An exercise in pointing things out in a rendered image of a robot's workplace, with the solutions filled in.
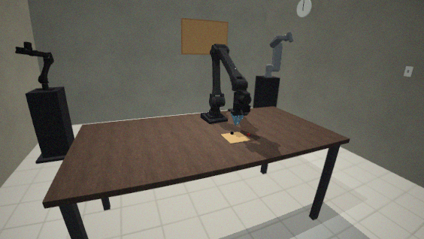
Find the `tan flat mat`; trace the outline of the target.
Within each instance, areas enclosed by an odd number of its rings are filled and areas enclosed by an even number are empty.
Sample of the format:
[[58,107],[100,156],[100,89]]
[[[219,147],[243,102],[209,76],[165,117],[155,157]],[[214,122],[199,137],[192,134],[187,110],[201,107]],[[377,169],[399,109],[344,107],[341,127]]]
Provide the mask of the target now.
[[240,143],[240,142],[245,142],[245,141],[250,141],[249,138],[247,138],[245,135],[243,135],[240,132],[234,132],[233,135],[231,135],[230,133],[227,134],[222,134],[222,136],[230,143],[230,144],[235,144],[235,143]]

